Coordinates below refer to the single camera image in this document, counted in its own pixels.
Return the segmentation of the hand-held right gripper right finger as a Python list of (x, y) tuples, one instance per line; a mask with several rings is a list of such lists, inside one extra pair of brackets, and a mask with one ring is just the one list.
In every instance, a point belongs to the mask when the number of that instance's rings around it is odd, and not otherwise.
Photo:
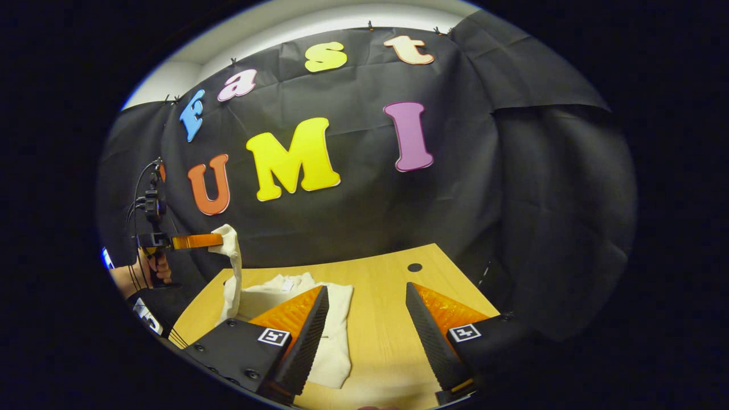
[(406, 307), (441, 407), (507, 387), (536, 363), (539, 333), (512, 314), (490, 317), (414, 282), (406, 284)]

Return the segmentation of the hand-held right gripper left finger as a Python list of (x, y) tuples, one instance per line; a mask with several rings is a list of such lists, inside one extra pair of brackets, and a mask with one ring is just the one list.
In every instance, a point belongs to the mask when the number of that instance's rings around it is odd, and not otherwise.
[(291, 405), (312, 370), (329, 308), (328, 289), (315, 286), (249, 322), (224, 320), (185, 353), (247, 392)]

